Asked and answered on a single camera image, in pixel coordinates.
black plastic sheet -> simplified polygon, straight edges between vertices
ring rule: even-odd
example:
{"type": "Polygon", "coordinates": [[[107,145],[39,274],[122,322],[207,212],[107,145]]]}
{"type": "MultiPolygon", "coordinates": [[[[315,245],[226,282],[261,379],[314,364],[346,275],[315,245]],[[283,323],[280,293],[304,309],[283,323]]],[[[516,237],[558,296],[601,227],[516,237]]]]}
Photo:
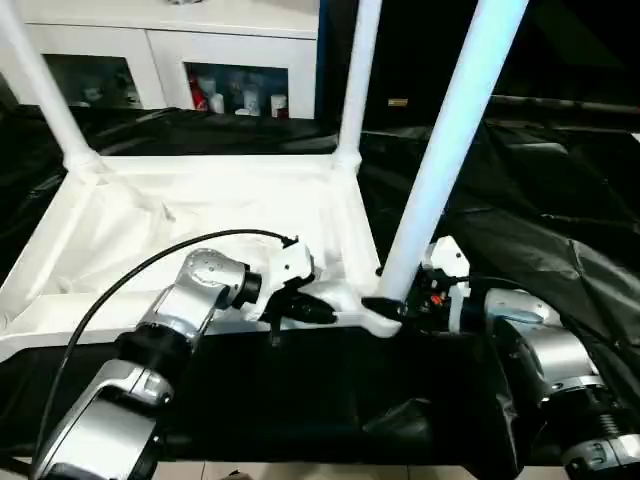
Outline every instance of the black plastic sheet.
{"type": "MultiPolygon", "coordinates": [[[[327,153],[336,142],[333,130],[306,121],[176,110],[75,114],[91,146],[108,155],[327,153]]],[[[359,183],[382,260],[428,135],[417,127],[363,136],[359,183]]],[[[32,110],[3,121],[0,141],[0,202],[15,212],[1,220],[6,273],[64,170],[32,110]]],[[[454,235],[474,271],[517,280],[589,327],[581,336],[636,414],[639,147],[628,134],[483,125],[439,226],[440,234],[454,235]]],[[[479,478],[505,479],[526,463],[557,462],[552,439],[514,410],[496,353],[482,336],[409,331],[380,340],[346,329],[291,332],[284,340],[273,352],[264,335],[206,339],[167,419],[166,457],[453,463],[479,478]],[[204,396],[203,382],[219,392],[204,396]]],[[[0,365],[5,453],[32,448],[34,412],[60,354],[36,349],[0,365]]],[[[112,354],[106,345],[79,348],[55,417],[112,354]]]]}

white cabinet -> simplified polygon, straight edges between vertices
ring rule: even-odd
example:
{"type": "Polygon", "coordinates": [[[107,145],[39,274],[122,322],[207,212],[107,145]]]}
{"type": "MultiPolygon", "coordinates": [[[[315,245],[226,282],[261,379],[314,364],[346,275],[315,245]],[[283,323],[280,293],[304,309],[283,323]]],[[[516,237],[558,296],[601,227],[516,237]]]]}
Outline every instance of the white cabinet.
{"type": "MultiPolygon", "coordinates": [[[[190,109],[202,82],[225,113],[252,102],[271,116],[275,95],[285,115],[314,116],[319,0],[16,1],[70,104],[190,109]]],[[[20,103],[36,103],[2,32],[0,69],[20,103]]]]}
{"type": "MultiPolygon", "coordinates": [[[[27,25],[27,29],[70,104],[167,106],[144,30],[67,25],[27,25]]],[[[20,103],[37,103],[4,41],[0,68],[20,103]]]]}
{"type": "Polygon", "coordinates": [[[270,115],[271,95],[286,95],[291,117],[313,118],[315,41],[162,31],[148,35],[168,105],[194,108],[188,81],[193,76],[214,81],[217,92],[224,92],[226,113],[241,108],[243,92],[254,88],[262,114],[270,115]]]}

cabinet door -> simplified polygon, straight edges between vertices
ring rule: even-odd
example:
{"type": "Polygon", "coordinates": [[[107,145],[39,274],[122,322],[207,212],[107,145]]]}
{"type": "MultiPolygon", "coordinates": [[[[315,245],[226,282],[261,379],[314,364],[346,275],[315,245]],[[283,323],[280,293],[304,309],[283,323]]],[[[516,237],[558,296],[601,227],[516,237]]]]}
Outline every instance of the cabinet door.
{"type": "MultiPolygon", "coordinates": [[[[166,102],[144,30],[27,25],[70,105],[164,108],[166,102]]],[[[20,103],[37,100],[7,42],[0,68],[20,103]]]]}
{"type": "Polygon", "coordinates": [[[161,31],[148,36],[170,106],[192,109],[204,95],[210,109],[223,105],[225,113],[276,116],[281,107],[292,118],[314,116],[315,40],[161,31]]]}

shelf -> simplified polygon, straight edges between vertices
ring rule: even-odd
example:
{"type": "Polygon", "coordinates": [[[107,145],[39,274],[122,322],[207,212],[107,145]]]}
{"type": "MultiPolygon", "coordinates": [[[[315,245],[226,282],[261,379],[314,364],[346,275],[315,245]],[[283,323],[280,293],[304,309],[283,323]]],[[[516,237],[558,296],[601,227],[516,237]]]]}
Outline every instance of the shelf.
{"type": "Polygon", "coordinates": [[[316,40],[319,0],[18,0],[27,23],[316,40]]]}

white pole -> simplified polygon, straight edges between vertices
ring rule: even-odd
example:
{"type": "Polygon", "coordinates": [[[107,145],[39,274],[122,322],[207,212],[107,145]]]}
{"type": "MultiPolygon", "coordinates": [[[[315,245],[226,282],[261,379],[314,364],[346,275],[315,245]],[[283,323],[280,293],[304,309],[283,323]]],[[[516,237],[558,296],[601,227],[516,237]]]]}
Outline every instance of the white pole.
{"type": "Polygon", "coordinates": [[[67,168],[76,162],[90,161],[95,153],[87,145],[42,55],[31,43],[14,0],[0,0],[0,29],[31,83],[49,128],[64,153],[67,168]]]}
{"type": "Polygon", "coordinates": [[[367,104],[369,77],[376,49],[381,8],[382,0],[360,0],[358,4],[347,93],[344,98],[340,139],[336,150],[337,163],[342,167],[357,169],[360,164],[358,154],[360,134],[367,104]]]}
{"type": "Polygon", "coordinates": [[[528,0],[479,0],[377,295],[404,300],[480,124],[528,0]]]}

